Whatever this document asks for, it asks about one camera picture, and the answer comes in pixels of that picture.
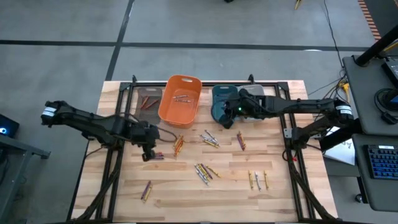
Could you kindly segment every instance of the teal basket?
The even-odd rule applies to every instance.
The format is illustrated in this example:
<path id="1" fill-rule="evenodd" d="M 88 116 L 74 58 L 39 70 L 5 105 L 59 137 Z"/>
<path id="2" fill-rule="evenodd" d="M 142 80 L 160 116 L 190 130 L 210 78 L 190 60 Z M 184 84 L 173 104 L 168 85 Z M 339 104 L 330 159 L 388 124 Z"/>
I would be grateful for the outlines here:
<path id="1" fill-rule="evenodd" d="M 211 93 L 213 95 L 213 119 L 218 123 L 224 114 L 225 101 L 230 94 L 238 94 L 238 88 L 234 85 L 217 85 L 213 87 Z"/>

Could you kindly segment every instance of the yellow crayon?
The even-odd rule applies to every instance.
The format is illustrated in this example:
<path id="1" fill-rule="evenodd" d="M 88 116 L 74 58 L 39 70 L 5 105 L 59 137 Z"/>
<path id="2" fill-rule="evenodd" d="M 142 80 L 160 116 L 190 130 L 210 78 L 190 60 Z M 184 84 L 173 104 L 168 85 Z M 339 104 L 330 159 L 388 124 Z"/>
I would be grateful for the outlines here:
<path id="1" fill-rule="evenodd" d="M 268 187 L 268 178 L 267 178 L 267 173 L 266 173 L 266 171 L 264 170 L 264 178 L 265 178 L 265 180 L 266 180 L 266 187 L 267 187 L 267 189 L 269 188 Z"/>
<path id="2" fill-rule="evenodd" d="M 180 134 L 180 135 L 178 136 L 177 140 L 176 140 L 175 143 L 174 143 L 174 146 L 173 146 L 174 149 L 180 144 L 180 141 L 181 141 L 181 140 L 182 140 L 182 135 Z"/>
<path id="3" fill-rule="evenodd" d="M 249 170 L 249 180 L 250 180 L 250 188 L 253 189 L 253 178 L 252 178 L 250 170 Z"/>
<path id="4" fill-rule="evenodd" d="M 184 141 L 181 141 L 181 143 L 175 148 L 175 153 L 174 157 L 177 157 L 180 151 L 182 150 L 182 146 L 184 145 Z"/>
<path id="5" fill-rule="evenodd" d="M 246 149 L 246 144 L 244 143 L 244 139 L 243 139 L 242 133 L 240 131 L 238 133 L 238 136 L 241 139 L 243 150 L 245 150 Z"/>
<path id="6" fill-rule="evenodd" d="M 204 168 L 203 168 L 200 164 L 198 164 L 198 168 L 199 168 L 200 171 L 203 173 L 203 175 L 206 177 L 206 180 L 209 181 L 209 180 L 210 180 L 210 177 L 209 177 L 209 175 L 207 174 L 207 172 L 204 170 Z"/>
<path id="7" fill-rule="evenodd" d="M 218 146 L 217 146 L 216 144 L 213 144 L 212 142 L 209 142 L 209 141 L 207 141 L 207 140 L 203 140 L 203 141 L 204 141 L 205 143 L 207 143 L 207 144 L 213 146 L 213 147 L 218 148 Z"/>
<path id="8" fill-rule="evenodd" d="M 206 167 L 207 167 L 207 169 L 212 171 L 217 177 L 221 178 L 221 176 L 216 171 L 214 171 L 212 168 L 210 168 L 208 165 L 206 165 Z"/>

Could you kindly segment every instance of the gray desk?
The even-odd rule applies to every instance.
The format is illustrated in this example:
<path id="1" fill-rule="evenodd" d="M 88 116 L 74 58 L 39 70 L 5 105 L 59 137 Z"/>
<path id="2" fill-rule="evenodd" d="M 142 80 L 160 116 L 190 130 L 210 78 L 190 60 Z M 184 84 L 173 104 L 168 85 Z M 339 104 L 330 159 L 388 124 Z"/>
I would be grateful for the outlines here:
<path id="1" fill-rule="evenodd" d="M 398 146 L 398 138 L 354 134 L 353 143 L 363 184 L 362 196 L 367 198 L 373 210 L 398 212 L 398 180 L 372 179 L 364 150 L 364 145 L 367 144 Z"/>
<path id="2" fill-rule="evenodd" d="M 343 63 L 363 133 L 398 136 L 398 125 L 385 123 L 380 118 L 380 111 L 373 103 L 374 94 L 378 90 L 394 88 L 381 68 L 384 60 L 374 58 L 367 67 L 360 67 L 355 64 L 353 57 L 345 57 Z"/>
<path id="3" fill-rule="evenodd" d="M 5 223 L 30 158 L 36 154 L 48 159 L 50 153 L 3 135 L 0 135 L 0 147 L 7 151 L 9 160 L 9 168 L 0 185 L 0 223 Z"/>
<path id="4" fill-rule="evenodd" d="M 323 158 L 325 161 L 328 175 L 339 177 L 359 177 L 358 166 L 352 166 L 329 158 Z"/>

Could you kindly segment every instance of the striped tape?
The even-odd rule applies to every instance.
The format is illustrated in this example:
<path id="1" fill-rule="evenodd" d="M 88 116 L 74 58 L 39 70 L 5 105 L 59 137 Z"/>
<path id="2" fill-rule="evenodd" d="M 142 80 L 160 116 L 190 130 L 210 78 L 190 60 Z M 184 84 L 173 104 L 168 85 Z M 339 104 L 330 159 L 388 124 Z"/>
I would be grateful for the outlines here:
<path id="1" fill-rule="evenodd" d="M 372 19 L 372 16 L 368 10 L 368 7 L 366 6 L 364 0 L 358 0 L 359 6 L 363 12 L 363 15 L 365 16 L 366 22 L 368 22 L 368 26 L 373 34 L 374 39 L 380 40 L 381 36 L 379 33 L 379 30 L 377 29 L 376 25 L 374 24 L 374 21 Z"/>

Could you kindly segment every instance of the keyboard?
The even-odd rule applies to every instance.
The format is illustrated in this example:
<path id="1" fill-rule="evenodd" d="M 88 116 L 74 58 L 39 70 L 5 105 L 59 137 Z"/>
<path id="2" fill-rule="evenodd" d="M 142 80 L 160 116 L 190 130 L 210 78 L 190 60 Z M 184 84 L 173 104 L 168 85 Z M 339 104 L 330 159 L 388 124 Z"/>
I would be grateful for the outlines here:
<path id="1" fill-rule="evenodd" d="M 371 178 L 398 180 L 398 146 L 366 145 Z"/>

